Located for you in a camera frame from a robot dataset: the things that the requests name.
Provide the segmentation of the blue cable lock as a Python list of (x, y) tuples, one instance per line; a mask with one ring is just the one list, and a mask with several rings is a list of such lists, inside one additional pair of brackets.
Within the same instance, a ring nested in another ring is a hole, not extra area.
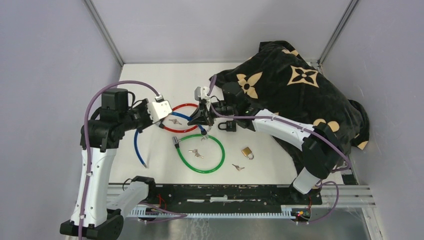
[[(182, 113), (179, 113), (179, 112), (175, 112), (175, 111), (173, 111), (171, 113), (171, 115), (177, 116), (177, 117), (180, 117), (180, 118), (183, 118), (183, 119), (186, 119), (187, 121), (190, 121), (192, 119), (191, 117), (189, 117), (189, 116), (187, 116), (185, 114), (182, 114)], [(138, 160), (140, 161), (140, 163), (144, 166), (145, 169), (147, 169), (148, 168), (147, 167), (147, 164), (143, 160), (143, 158), (142, 158), (142, 156), (140, 154), (140, 151), (139, 151), (139, 147), (138, 147), (138, 135), (139, 135), (139, 132), (136, 130), (135, 131), (135, 134), (134, 134), (134, 138), (133, 138), (133, 145), (134, 145), (135, 154), (136, 154)]]

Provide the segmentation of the red cable lock keys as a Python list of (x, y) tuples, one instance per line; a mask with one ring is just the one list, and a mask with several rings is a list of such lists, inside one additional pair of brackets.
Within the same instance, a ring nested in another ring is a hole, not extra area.
[(169, 121), (172, 122), (174, 125), (182, 125), (182, 123), (176, 118), (169, 119)]

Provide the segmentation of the black padlock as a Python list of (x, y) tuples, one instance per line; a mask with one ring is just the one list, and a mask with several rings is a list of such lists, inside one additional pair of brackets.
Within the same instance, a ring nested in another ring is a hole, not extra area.
[(237, 122), (235, 120), (227, 120), (225, 122), (220, 122), (217, 128), (221, 131), (235, 133), (237, 131)]

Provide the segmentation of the green cable lock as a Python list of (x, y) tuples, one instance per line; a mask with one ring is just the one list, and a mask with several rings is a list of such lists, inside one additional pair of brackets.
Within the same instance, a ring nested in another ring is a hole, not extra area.
[(184, 155), (183, 155), (183, 153), (181, 151), (181, 148), (180, 148), (180, 142), (183, 142), (183, 141), (186, 141), (186, 140), (189, 140), (189, 139), (192, 139), (192, 138), (203, 138), (203, 135), (200, 134), (200, 133), (198, 133), (198, 134), (187, 135), (187, 136), (184, 136), (182, 138), (177, 138), (176, 136), (173, 136), (171, 138), (172, 139), (172, 142), (173, 142), (173, 145), (174, 145), (174, 147), (176, 149), (176, 152), (177, 152), (180, 160), (182, 161), (182, 163), (187, 168), (189, 168), (191, 171), (193, 171), (195, 173), (199, 173), (199, 174), (211, 174), (211, 173), (214, 173), (217, 170), (219, 170), (223, 166), (223, 164), (225, 162), (225, 159), (226, 159), (226, 151), (225, 151), (224, 145), (221, 143), (221, 141), (218, 140), (216, 137), (214, 137), (212, 135), (209, 135), (208, 136), (208, 138), (210, 140), (214, 141), (219, 146), (219, 149), (221, 151), (221, 158), (219, 160), (219, 163), (216, 166), (214, 166), (213, 168), (211, 168), (211, 169), (199, 169), (199, 168), (196, 168), (196, 167), (192, 166), (185, 159), (185, 157), (184, 157)]

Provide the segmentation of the small brass padlock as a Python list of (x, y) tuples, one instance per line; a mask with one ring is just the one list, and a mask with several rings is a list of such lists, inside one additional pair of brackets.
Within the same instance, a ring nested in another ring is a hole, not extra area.
[(248, 158), (249, 160), (253, 160), (254, 159), (254, 154), (252, 152), (252, 150), (249, 147), (245, 147), (244, 149), (241, 150), (241, 153)]

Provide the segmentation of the small padlock keys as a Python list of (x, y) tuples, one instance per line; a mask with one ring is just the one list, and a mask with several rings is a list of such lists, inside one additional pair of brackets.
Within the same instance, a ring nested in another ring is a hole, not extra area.
[(235, 169), (237, 170), (237, 171), (241, 171), (241, 170), (243, 170), (243, 169), (245, 169), (245, 167), (240, 167), (239, 165), (235, 165), (235, 164), (232, 164), (232, 166), (234, 166), (235, 167)]

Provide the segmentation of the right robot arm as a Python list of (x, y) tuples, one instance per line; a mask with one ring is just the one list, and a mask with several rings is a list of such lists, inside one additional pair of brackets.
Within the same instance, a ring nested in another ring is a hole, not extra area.
[(334, 172), (341, 160), (348, 160), (327, 124), (313, 125), (278, 116), (250, 100), (234, 82), (224, 84), (222, 93), (223, 100), (213, 101), (209, 87), (197, 87), (194, 98), (198, 107), (189, 125), (213, 126), (217, 118), (233, 119), (244, 129), (269, 134), (299, 149), (303, 168), (288, 191), (293, 203), (306, 201), (313, 187)]

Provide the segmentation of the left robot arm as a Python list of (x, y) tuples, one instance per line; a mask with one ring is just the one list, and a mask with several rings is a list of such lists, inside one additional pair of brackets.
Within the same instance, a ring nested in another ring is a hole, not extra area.
[(129, 106), (129, 91), (112, 88), (101, 94), (101, 107), (81, 129), (82, 174), (78, 197), (69, 220), (60, 225), (65, 236), (88, 240), (116, 240), (125, 218), (140, 202), (150, 204), (157, 198), (152, 177), (135, 176), (115, 200), (107, 202), (109, 178), (120, 140), (127, 131), (137, 133), (153, 125), (152, 104), (143, 99)]

